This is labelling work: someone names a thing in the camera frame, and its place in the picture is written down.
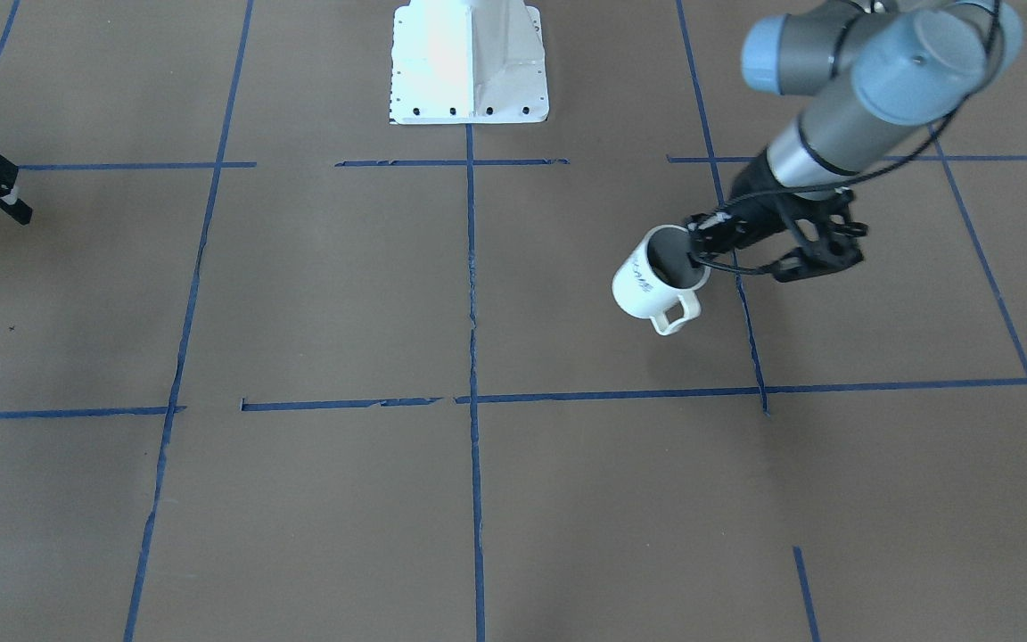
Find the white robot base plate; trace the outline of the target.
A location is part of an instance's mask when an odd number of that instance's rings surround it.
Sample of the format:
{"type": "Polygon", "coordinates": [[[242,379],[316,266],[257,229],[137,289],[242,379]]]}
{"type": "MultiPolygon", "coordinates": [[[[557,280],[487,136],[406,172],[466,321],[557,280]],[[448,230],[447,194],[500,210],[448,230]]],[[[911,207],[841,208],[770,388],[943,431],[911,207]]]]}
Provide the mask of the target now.
{"type": "Polygon", "coordinates": [[[410,1],[392,16],[389,122],[545,122],[542,16],[524,1],[410,1]]]}

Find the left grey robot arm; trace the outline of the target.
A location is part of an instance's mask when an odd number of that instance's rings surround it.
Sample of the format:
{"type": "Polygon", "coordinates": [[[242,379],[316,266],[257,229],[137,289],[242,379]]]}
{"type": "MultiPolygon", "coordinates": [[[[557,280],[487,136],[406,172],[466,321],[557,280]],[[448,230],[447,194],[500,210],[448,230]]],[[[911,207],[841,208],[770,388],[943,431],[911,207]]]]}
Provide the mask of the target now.
{"type": "Polygon", "coordinates": [[[741,49],[745,84],[809,102],[739,171],[724,203],[686,220],[688,263],[722,269],[722,255],[787,233],[794,249],[741,273],[794,282],[855,267],[868,230],[850,212],[853,186],[908,163],[882,159],[925,128],[944,130],[1022,48],[1022,17],[1003,1],[912,11],[825,1],[758,21],[741,49]]]}

